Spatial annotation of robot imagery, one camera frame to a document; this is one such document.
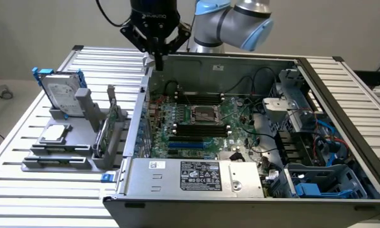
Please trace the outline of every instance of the silver metal frame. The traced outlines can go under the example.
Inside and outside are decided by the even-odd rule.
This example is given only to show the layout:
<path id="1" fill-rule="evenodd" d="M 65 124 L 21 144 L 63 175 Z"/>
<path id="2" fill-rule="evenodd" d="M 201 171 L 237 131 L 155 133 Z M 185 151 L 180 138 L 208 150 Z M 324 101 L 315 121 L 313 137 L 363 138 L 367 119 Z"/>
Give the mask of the silver metal frame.
<path id="1" fill-rule="evenodd" d="M 109 103 L 107 93 L 103 92 L 107 91 L 107 85 L 117 85 L 116 98 L 123 108 L 128 109 L 131 118 L 144 76 L 140 67 L 141 56 L 140 52 L 129 49 L 84 47 L 81 51 L 71 52 L 59 70 L 75 71 L 81 68 L 93 91 L 93 100 L 100 105 L 101 102 Z M 367 95 L 356 79 L 331 57 L 305 58 L 353 123 L 359 124 L 356 127 L 361 134 L 365 137 L 380 134 L 380 131 L 369 131 L 369 126 L 364 126 L 367 122 L 359 122 L 356 119 L 380 118 L 376 106 L 376 109 L 360 109 L 361 100 Z M 100 200 L 103 196 L 115 192 L 116 184 L 100 183 L 100 174 L 21 172 L 20 164 L 28 154 L 27 150 L 49 119 L 49 105 L 41 92 L 0 146 L 0 227 L 116 228 L 117 224 Z M 120 154 L 127 130 L 128 126 L 119 146 Z M 380 157 L 377 146 L 373 146 L 373 150 Z M 129 159 L 124 160 L 123 166 L 128 163 Z M 363 227 L 377 228 L 380 221 L 368 220 L 352 226 Z"/>

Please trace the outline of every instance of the white wall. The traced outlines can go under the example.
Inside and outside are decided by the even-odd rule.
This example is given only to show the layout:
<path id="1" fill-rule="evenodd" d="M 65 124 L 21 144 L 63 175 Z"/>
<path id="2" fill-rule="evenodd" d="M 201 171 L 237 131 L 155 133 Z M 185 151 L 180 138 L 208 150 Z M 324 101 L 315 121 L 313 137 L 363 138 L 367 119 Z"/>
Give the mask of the white wall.
<path id="1" fill-rule="evenodd" d="M 195 1 L 177 1 L 191 22 Z M 127 19 L 129 0 L 103 5 L 115 22 Z M 375 69 L 380 0 L 272 0 L 271 8 L 276 24 L 257 53 L 343 56 L 352 68 Z M 133 47 L 95 0 L 0 0 L 0 78 L 32 79 L 33 66 L 57 68 L 75 44 Z"/>

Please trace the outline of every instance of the green circuit board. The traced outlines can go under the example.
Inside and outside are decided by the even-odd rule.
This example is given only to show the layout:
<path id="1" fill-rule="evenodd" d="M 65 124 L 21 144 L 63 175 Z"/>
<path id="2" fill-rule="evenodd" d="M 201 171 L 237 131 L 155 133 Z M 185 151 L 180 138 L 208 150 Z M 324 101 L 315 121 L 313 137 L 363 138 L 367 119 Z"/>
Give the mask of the green circuit board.
<path id="1" fill-rule="evenodd" d="M 236 146 L 244 146 L 244 141 L 253 141 L 253 136 L 243 129 L 255 132 L 253 125 L 241 124 L 240 113 L 249 116 L 249 109 L 239 106 L 236 97 L 227 98 L 219 105 L 187 105 L 177 104 L 172 98 L 152 97 L 149 107 L 149 118 L 152 123 L 152 157 L 155 158 L 189 158 L 189 159 L 215 159 L 221 151 L 231 151 Z M 192 116 L 192 110 L 211 109 L 217 113 L 215 121 L 203 116 Z M 173 124 L 204 124 L 204 125 L 229 125 L 232 134 L 228 137 L 203 137 L 203 149 L 175 148 L 177 154 L 172 156 L 169 151 L 169 137 L 173 134 Z"/>

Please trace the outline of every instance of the motherboard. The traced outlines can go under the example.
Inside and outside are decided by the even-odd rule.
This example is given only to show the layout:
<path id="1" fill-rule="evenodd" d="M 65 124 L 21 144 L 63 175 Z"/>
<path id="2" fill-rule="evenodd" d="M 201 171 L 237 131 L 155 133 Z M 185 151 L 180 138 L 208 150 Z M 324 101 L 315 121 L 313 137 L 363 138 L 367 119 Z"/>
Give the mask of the motherboard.
<path id="1" fill-rule="evenodd" d="M 247 133 L 255 133 L 252 111 L 247 107 L 239 97 L 153 96 L 148 112 L 152 157 L 229 160 L 240 152 L 252 159 L 249 148 L 256 137 Z"/>

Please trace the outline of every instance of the floor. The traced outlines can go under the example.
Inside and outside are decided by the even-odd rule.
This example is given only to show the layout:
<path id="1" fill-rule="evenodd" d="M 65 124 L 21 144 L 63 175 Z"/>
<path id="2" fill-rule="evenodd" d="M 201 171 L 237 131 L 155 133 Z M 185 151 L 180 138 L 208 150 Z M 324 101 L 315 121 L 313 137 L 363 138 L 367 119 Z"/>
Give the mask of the floor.
<path id="1" fill-rule="evenodd" d="M 5 137 L 37 97 L 40 87 L 32 80 L 0 80 L 0 85 L 3 84 L 7 84 L 13 93 L 11 100 L 0 99 L 0 134 Z"/>

